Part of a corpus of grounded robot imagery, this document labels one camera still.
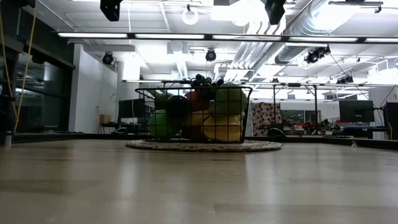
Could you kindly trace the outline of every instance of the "wooden floor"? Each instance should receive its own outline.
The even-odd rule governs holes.
[[[397,223],[398,153],[203,154],[77,140],[0,150],[0,223]]]

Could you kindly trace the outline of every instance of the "metal pole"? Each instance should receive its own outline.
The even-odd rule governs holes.
[[[276,85],[273,85],[273,87],[274,87],[274,124],[276,124],[276,93],[275,93],[275,86]]]
[[[318,134],[318,98],[317,98],[317,86],[313,86],[315,92],[315,129],[317,130],[315,133]]]

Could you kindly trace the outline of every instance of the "cardboard box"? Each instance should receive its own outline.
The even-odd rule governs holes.
[[[112,116],[110,114],[101,114],[99,116],[99,123],[100,124],[108,124],[112,121]]]

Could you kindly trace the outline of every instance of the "round mat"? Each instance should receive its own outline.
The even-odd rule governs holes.
[[[267,141],[249,141],[242,144],[213,144],[192,142],[156,142],[145,140],[132,140],[125,143],[127,147],[134,149],[150,149],[182,152],[261,152],[278,150],[281,143]]]

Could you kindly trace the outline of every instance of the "wire basket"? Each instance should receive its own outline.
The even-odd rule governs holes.
[[[251,87],[139,88],[149,141],[243,143]]]

